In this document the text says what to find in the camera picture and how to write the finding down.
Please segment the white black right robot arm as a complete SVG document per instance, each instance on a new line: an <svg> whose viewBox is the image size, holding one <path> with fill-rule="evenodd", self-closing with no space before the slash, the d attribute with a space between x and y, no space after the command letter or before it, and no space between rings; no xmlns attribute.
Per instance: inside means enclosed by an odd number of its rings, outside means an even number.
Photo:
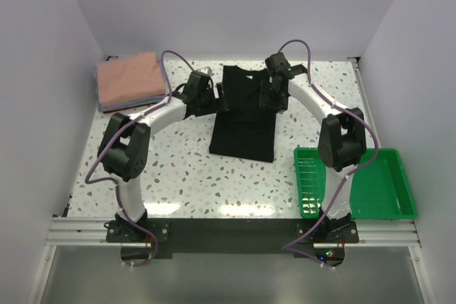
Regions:
<svg viewBox="0 0 456 304"><path fill-rule="evenodd" d="M291 65L283 53L269 56L265 66L269 79L261 83L260 107L283 112L294 98L321 124L318 155L326 167L324 197L317 222L302 237L315 234L335 241L351 223L353 174L367 150L363 111L343 108L312 83L309 66Z"/></svg>

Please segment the black t shirt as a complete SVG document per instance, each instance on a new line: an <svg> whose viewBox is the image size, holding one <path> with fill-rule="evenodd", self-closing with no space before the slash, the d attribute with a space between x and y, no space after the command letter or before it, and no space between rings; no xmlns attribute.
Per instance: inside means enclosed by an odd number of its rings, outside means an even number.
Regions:
<svg viewBox="0 0 456 304"><path fill-rule="evenodd" d="M229 111L216 115L209 144L211 154L258 162L274 160L276 114L259 107L261 82L268 79L265 69L223 67L222 84Z"/></svg>

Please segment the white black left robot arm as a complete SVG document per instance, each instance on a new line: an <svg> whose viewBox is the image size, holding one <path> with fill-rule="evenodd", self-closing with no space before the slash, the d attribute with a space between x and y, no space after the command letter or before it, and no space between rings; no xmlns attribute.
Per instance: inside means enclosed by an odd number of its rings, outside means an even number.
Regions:
<svg viewBox="0 0 456 304"><path fill-rule="evenodd" d="M192 71L186 83L178 85L158 104L133 115L117 112L111 116L97 154L108 173L106 179L115 185L118 210L115 220L107 225L111 235L131 242L154 241L140 189L150 138L189 117L228 109L223 85L206 73Z"/></svg>

